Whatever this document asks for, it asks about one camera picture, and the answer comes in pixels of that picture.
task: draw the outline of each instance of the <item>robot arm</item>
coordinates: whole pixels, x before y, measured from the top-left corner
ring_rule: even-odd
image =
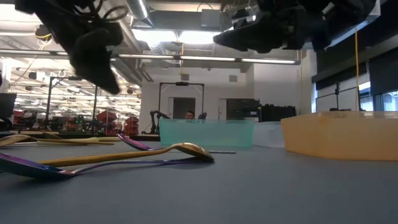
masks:
[[[234,30],[215,36],[215,43],[263,54],[280,47],[300,50],[306,42],[311,42],[315,50],[324,49],[332,38],[364,21],[376,0],[257,0],[257,3],[259,12],[255,21],[239,20]],[[335,6],[324,14],[329,3]]]
[[[159,119],[160,118],[165,118],[165,119],[170,119],[166,114],[163,114],[160,111],[154,110],[151,111],[150,113],[150,121],[152,122],[152,126],[150,127],[150,133],[146,133],[143,131],[141,134],[159,134]]]
[[[70,57],[76,75],[93,82],[102,89],[117,94],[119,87],[110,67],[111,52],[107,46],[123,41],[117,22],[128,13],[126,6],[116,6],[102,18],[98,15],[104,0],[94,6],[95,0],[16,0],[17,10],[35,13]],[[109,18],[112,12],[120,16]]]

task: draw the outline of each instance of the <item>window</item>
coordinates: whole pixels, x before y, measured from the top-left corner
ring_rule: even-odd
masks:
[[[372,96],[361,96],[361,109],[366,111],[373,111]]]
[[[382,95],[384,111],[398,111],[398,91]]]
[[[362,110],[373,111],[373,97],[371,96],[370,82],[359,85],[359,102]]]

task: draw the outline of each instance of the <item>table surface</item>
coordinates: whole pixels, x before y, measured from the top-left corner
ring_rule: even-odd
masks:
[[[0,152],[37,161],[131,150],[117,142]],[[398,223],[398,162],[332,161],[265,147],[214,157],[214,164],[103,167],[60,182],[1,174],[0,223]]]

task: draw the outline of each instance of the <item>teal plastic bin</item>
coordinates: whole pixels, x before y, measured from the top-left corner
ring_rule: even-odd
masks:
[[[190,142],[199,146],[251,147],[254,121],[161,119],[160,141],[169,146]]]

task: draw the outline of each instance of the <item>man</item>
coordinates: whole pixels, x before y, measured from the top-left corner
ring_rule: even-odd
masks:
[[[185,114],[185,119],[195,119],[195,112],[187,111],[187,113]]]

